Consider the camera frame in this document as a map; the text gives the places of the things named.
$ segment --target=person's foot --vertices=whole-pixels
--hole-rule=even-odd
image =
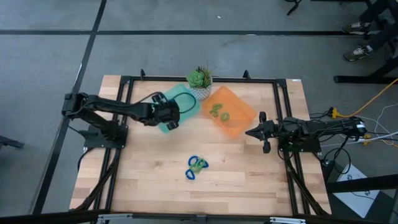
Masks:
[[[370,23],[356,22],[347,26],[343,26],[341,30],[346,34],[364,35],[368,31]]]
[[[343,54],[343,58],[349,62],[353,62],[369,56],[370,51],[367,46],[358,46],[357,49]]]

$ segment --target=white pot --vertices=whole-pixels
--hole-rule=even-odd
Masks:
[[[213,84],[213,77],[211,77],[211,84],[206,88],[191,88],[188,84],[188,89],[191,91],[192,95],[196,97],[198,100],[204,100],[210,96],[212,84]]]

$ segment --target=succulent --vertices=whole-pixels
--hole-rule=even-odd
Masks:
[[[191,88],[206,88],[211,85],[211,72],[203,67],[198,67],[187,76]]]

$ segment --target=jeans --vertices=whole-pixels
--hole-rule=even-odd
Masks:
[[[361,22],[373,22],[377,15],[384,12],[386,9],[390,9],[392,16],[394,17],[395,23],[387,25],[384,30],[376,34],[368,43],[373,49],[377,50],[384,45],[390,38],[398,35],[398,3],[396,0],[377,0],[371,7],[362,13],[359,17]]]

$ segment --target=teal cloth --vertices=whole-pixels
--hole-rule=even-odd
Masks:
[[[189,89],[184,84],[178,84],[178,85],[174,86],[172,89],[170,89],[169,91],[165,92],[164,95],[166,96],[166,98],[168,100],[171,100],[173,97],[175,97],[179,93],[191,94]],[[176,97],[174,100],[177,102],[178,107],[180,108],[180,111],[188,110],[189,108],[192,107],[192,105],[195,102],[195,100],[192,98],[192,96],[187,95],[187,94],[180,95],[180,96]],[[190,110],[186,113],[180,114],[180,121],[178,122],[178,124],[181,125],[186,119],[191,118],[192,116],[197,114],[199,111],[200,111],[200,101],[197,99],[197,103],[192,108],[192,110]],[[160,123],[158,125],[158,127],[164,133],[168,133],[170,131],[167,129],[167,126],[164,123]]]

